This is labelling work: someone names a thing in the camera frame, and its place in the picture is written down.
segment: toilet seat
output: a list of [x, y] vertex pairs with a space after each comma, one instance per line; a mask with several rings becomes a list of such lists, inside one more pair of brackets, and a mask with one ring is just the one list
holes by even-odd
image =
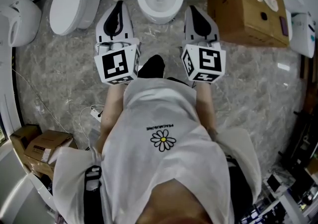
[[53, 0], [50, 11], [52, 30], [59, 35], [66, 35], [75, 30], [83, 13], [83, 0]]

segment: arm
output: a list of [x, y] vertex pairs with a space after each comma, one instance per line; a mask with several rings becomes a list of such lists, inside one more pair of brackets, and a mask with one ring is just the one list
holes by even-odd
[[125, 84], [110, 86], [100, 124], [100, 137], [96, 143], [96, 149], [101, 154], [105, 141], [115, 126], [124, 108]]
[[204, 128], [211, 133], [216, 133], [216, 119], [213, 107], [211, 86], [208, 83], [197, 83], [197, 105], [196, 110], [200, 122]]

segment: tile floor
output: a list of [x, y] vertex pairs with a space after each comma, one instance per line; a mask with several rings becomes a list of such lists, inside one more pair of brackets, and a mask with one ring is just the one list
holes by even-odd
[[[83, 108], [104, 103], [107, 86], [100, 82], [94, 64], [95, 27], [103, 13], [118, 0], [101, 0], [92, 26], [67, 36], [55, 35], [49, 23], [52, 0], [41, 0], [43, 11], [35, 40], [16, 50], [16, 68], [63, 127], [74, 134], [80, 147], [88, 145], [81, 132], [79, 115]], [[175, 21], [154, 25], [143, 17], [137, 0], [128, 5], [135, 36], [141, 42], [141, 64], [160, 54], [166, 63], [166, 77], [186, 81], [179, 58], [183, 39], [184, 13], [188, 5], [206, 9], [207, 0], [184, 0]], [[303, 104], [306, 86], [299, 79], [300, 56], [290, 49], [249, 48], [222, 42], [227, 52], [226, 75], [211, 86], [219, 132], [233, 126], [246, 128], [252, 138], [262, 171], [266, 171], [283, 150], [295, 122], [293, 111]], [[280, 69], [278, 64], [289, 66]], [[18, 96], [25, 123], [42, 130], [63, 131], [26, 82], [17, 76]], [[97, 137], [99, 123], [83, 111], [82, 124], [89, 137]]]

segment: cable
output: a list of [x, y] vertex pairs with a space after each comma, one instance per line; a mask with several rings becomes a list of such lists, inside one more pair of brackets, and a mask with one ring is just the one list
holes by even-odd
[[[22, 76], [19, 72], [15, 71], [14, 69], [12, 69], [17, 75], [19, 75], [21, 78], [23, 78], [24, 81], [26, 81], [26, 83], [31, 87], [31, 89], [33, 90], [33, 92], [35, 93], [35, 95], [37, 96], [37, 98], [40, 100], [40, 102], [42, 103], [42, 105], [45, 107], [45, 109], [50, 113], [50, 115], [53, 117], [53, 119], [62, 127], [62, 129], [66, 132], [66, 133], [69, 133], [66, 129], [64, 129], [64, 127], [62, 126], [62, 124], [54, 117], [54, 115], [51, 113], [51, 111], [46, 107], [46, 105], [44, 104], [44, 102], [42, 101], [42, 99], [40, 98], [40, 96], [36, 93], [36, 91], [34, 90], [34, 88], [32, 87], [32, 85], [24, 78], [24, 76]], [[91, 105], [89, 107], [86, 107], [84, 109], [81, 110], [80, 114], [79, 114], [79, 126], [84, 134], [84, 136], [87, 138], [87, 140], [89, 141], [89, 138], [88, 136], [85, 134], [84, 132], [84, 129], [83, 127], [81, 126], [81, 120], [80, 120], [80, 117], [81, 117], [81, 114], [82, 112], [87, 109], [87, 108], [95, 108], [95, 109], [104, 109], [104, 106], [103, 104], [94, 104], [94, 105]]]
[[104, 112], [104, 109], [99, 113], [98, 117], [101, 117], [103, 112]]
[[52, 115], [53, 119], [62, 127], [62, 129], [66, 132], [69, 133], [66, 129], [64, 129], [64, 127], [62, 126], [62, 124], [54, 117], [54, 115], [51, 113], [51, 111], [46, 107], [46, 105], [43, 103], [43, 101], [41, 100], [40, 96], [36, 93], [36, 91], [34, 90], [34, 88], [32, 87], [32, 85], [24, 78], [24, 76], [22, 76], [21, 74], [19, 74], [18, 72], [16, 72], [14, 69], [12, 69], [17, 75], [19, 75], [20, 77], [22, 77], [24, 79], [24, 81], [26, 81], [26, 83], [31, 87], [31, 89], [34, 91], [35, 95], [38, 97], [38, 99], [40, 100], [40, 102], [42, 103], [42, 105], [45, 107], [45, 109], [50, 113], [50, 115]]
[[82, 110], [81, 110], [81, 112], [80, 112], [80, 114], [79, 114], [79, 126], [80, 126], [80, 128], [81, 128], [81, 131], [83, 132], [83, 134], [84, 134], [84, 136], [87, 138], [87, 140], [89, 141], [89, 138], [88, 138], [88, 136], [85, 134], [85, 131], [84, 131], [84, 129], [83, 129], [83, 127], [82, 127], [82, 125], [81, 125], [81, 114], [82, 114], [82, 112], [85, 110], [85, 109], [87, 109], [87, 108], [90, 108], [91, 110], [93, 110], [93, 109], [104, 109], [103, 107], [96, 107], [96, 106], [105, 106], [105, 105], [103, 105], [103, 104], [94, 104], [94, 105], [91, 105], [91, 106], [89, 106], [89, 107], [85, 107], [85, 108], [83, 108]]

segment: white cable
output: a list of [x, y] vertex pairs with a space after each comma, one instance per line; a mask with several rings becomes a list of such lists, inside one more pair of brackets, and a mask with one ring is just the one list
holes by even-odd
[[69, 133], [66, 129], [64, 129], [64, 127], [62, 126], [62, 124], [54, 117], [54, 115], [51, 113], [51, 111], [46, 107], [46, 105], [43, 103], [43, 101], [41, 100], [40, 96], [36, 93], [36, 91], [34, 90], [34, 88], [32, 87], [32, 85], [24, 78], [24, 76], [22, 76], [21, 74], [19, 74], [18, 72], [16, 72], [14, 69], [12, 69], [17, 75], [19, 75], [20, 77], [22, 77], [24, 79], [24, 81], [26, 81], [26, 83], [31, 87], [31, 89], [34, 91], [35, 95], [38, 97], [38, 99], [40, 100], [40, 102], [42, 103], [42, 105], [45, 107], [45, 109], [50, 113], [50, 115], [52, 115], [53, 119], [62, 127], [62, 129], [66, 132]]
[[[18, 74], [21, 78], [23, 78], [24, 81], [26, 81], [26, 83], [31, 87], [31, 89], [33, 90], [33, 92], [35, 93], [35, 95], [38, 97], [38, 99], [40, 100], [40, 102], [42, 103], [42, 105], [45, 107], [45, 109], [50, 113], [50, 115], [53, 117], [53, 119], [62, 127], [62, 129], [66, 132], [66, 133], [69, 133], [66, 129], [64, 129], [64, 127], [62, 126], [62, 124], [54, 117], [54, 115], [51, 113], [51, 111], [46, 107], [46, 105], [44, 104], [44, 102], [42, 101], [42, 99], [40, 98], [40, 96], [36, 93], [36, 91], [34, 90], [34, 88], [32, 87], [32, 85], [24, 78], [24, 76], [22, 76], [20, 73], [18, 73], [17, 71], [15, 71], [14, 69], [12, 69], [16, 74]], [[103, 104], [94, 104], [94, 105], [91, 105], [89, 107], [86, 107], [86, 108], [83, 108], [80, 112], [80, 115], [79, 115], [79, 126], [84, 134], [84, 136], [87, 138], [87, 140], [89, 141], [89, 138], [88, 136], [85, 134], [84, 132], [84, 129], [83, 127], [81, 126], [81, 120], [80, 120], [80, 117], [81, 117], [81, 114], [82, 112], [87, 109], [87, 108], [95, 108], [95, 109], [104, 109], [104, 106]]]

